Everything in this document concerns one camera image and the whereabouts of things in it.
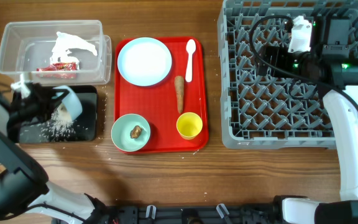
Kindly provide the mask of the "brown food scrap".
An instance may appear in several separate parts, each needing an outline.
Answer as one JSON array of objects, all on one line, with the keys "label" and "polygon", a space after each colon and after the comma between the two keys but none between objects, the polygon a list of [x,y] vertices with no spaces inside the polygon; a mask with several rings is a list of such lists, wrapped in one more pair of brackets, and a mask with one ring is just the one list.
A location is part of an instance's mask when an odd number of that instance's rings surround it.
[{"label": "brown food scrap", "polygon": [[130,132],[130,138],[131,139],[137,139],[140,137],[140,135],[142,134],[143,129],[139,126],[136,125]]}]

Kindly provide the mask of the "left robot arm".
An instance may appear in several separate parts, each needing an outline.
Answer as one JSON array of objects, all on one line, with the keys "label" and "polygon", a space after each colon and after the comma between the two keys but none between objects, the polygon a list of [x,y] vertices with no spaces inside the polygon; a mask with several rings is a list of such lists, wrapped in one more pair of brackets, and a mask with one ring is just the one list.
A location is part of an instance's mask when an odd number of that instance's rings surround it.
[{"label": "left robot arm", "polygon": [[44,87],[30,81],[13,83],[12,101],[0,90],[0,221],[25,213],[53,218],[53,223],[106,223],[108,207],[88,194],[71,192],[52,183],[44,168],[17,145],[24,126],[51,120],[63,105],[72,119],[82,112],[69,86]]}]

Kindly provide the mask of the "light green small bowl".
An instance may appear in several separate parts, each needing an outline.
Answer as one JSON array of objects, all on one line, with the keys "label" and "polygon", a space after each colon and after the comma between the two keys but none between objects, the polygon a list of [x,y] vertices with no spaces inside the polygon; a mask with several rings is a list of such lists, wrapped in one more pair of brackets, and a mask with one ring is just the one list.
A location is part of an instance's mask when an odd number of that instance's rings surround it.
[{"label": "light green small bowl", "polygon": [[[130,132],[139,125],[143,131],[139,138],[131,139]],[[139,114],[125,114],[118,118],[111,130],[114,145],[124,152],[135,152],[142,149],[149,141],[151,128],[149,122]]]}]

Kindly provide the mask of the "orange carrot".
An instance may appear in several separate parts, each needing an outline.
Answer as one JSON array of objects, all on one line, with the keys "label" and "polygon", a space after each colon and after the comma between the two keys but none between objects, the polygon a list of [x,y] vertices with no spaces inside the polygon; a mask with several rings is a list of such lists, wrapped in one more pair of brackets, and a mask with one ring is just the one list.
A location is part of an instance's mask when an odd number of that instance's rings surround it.
[{"label": "orange carrot", "polygon": [[174,80],[175,92],[177,97],[177,110],[180,114],[184,107],[185,80],[182,76],[176,76]]}]

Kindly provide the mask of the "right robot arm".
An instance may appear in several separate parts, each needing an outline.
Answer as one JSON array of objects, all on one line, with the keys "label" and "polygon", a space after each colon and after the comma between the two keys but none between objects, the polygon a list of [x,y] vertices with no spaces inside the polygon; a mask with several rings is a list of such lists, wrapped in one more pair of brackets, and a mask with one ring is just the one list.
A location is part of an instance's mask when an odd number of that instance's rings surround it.
[{"label": "right robot arm", "polygon": [[288,47],[255,51],[258,74],[316,86],[334,131],[341,172],[340,201],[277,196],[277,218],[286,223],[358,223],[358,58],[348,44],[344,17],[285,17]]}]

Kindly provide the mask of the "white tissue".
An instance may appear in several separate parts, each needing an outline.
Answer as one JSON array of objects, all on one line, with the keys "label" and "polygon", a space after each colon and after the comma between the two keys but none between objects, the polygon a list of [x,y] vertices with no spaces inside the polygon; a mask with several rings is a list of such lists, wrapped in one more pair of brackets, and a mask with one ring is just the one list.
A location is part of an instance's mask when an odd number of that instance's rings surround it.
[{"label": "white tissue", "polygon": [[57,39],[52,49],[52,56],[50,63],[76,63],[80,61],[74,56],[70,56],[70,49],[87,50],[94,56],[98,55],[95,45],[87,42],[86,40],[76,35],[71,35],[63,32],[57,32]]}]

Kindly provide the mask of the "light blue rice bowl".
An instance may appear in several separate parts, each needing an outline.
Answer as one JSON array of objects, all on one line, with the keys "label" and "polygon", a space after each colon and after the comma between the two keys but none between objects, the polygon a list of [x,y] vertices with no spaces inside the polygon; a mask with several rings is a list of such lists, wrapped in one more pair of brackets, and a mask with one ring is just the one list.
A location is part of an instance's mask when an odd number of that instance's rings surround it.
[{"label": "light blue rice bowl", "polygon": [[71,120],[74,121],[79,117],[83,112],[83,108],[80,102],[80,99],[77,97],[76,93],[66,85],[56,86],[54,90],[68,90],[68,94],[62,99],[62,104],[68,111],[68,114],[71,116]]}]

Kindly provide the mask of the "yellow plastic cup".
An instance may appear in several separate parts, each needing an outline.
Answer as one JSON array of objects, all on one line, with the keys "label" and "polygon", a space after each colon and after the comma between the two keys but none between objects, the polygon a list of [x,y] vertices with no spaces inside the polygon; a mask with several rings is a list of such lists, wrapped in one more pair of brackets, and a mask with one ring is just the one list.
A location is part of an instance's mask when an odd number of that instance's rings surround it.
[{"label": "yellow plastic cup", "polygon": [[192,140],[202,131],[203,120],[196,113],[183,113],[178,117],[176,127],[183,139]]}]

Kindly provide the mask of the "red snack wrapper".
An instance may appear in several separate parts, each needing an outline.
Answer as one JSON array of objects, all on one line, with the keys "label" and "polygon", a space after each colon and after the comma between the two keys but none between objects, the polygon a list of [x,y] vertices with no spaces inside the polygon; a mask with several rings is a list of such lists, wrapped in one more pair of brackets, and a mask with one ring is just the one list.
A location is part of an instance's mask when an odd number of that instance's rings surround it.
[{"label": "red snack wrapper", "polygon": [[76,62],[58,62],[53,63],[45,68],[38,68],[37,76],[40,78],[58,78],[58,79],[74,79],[76,73],[67,73],[67,71],[77,71],[79,63]]}]

